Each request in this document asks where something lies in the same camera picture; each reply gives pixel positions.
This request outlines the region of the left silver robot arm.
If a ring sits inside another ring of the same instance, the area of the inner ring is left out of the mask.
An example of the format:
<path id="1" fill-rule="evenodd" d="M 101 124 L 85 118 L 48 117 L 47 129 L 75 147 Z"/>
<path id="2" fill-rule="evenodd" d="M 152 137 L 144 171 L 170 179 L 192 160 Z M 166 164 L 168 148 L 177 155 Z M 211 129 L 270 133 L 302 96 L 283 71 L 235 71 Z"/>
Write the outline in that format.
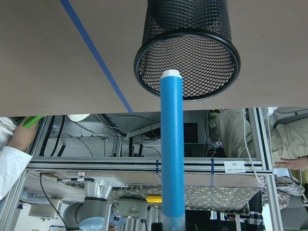
<path id="1" fill-rule="evenodd" d="M 112 182 L 104 178 L 84 181 L 85 198 L 82 203 L 69 205 L 64 211 L 68 231 L 92 231 L 103 228 L 108 208 L 107 198 Z"/>

